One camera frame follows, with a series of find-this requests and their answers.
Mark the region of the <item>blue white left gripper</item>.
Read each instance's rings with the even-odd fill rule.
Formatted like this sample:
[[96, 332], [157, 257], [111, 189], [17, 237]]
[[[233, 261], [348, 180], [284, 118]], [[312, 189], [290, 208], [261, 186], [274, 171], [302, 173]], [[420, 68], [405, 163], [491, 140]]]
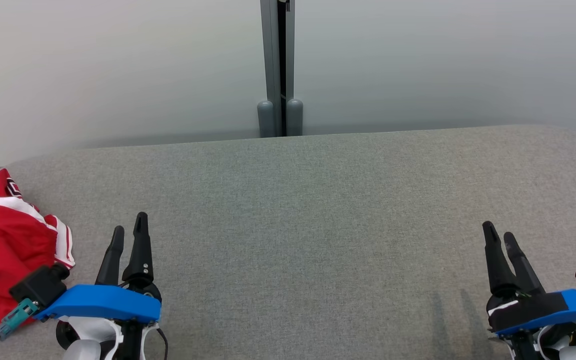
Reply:
[[139, 293], [148, 292], [154, 282], [146, 212], [137, 214], [132, 235], [128, 265], [122, 273], [122, 281], [129, 289], [118, 286], [125, 230], [116, 226], [96, 276], [96, 285], [74, 285], [36, 314], [38, 321], [57, 319], [75, 331], [78, 338], [67, 346], [64, 360], [146, 358], [146, 337], [160, 328], [162, 314], [162, 303], [157, 298]]

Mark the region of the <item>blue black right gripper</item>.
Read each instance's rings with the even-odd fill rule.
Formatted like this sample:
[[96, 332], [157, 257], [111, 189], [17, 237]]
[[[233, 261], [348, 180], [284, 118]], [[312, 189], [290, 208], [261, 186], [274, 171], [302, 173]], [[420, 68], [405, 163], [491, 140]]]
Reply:
[[547, 292], [511, 232], [502, 242], [491, 221], [482, 224], [487, 278], [492, 296], [486, 305], [492, 341], [504, 344], [512, 360], [576, 360], [576, 289]]

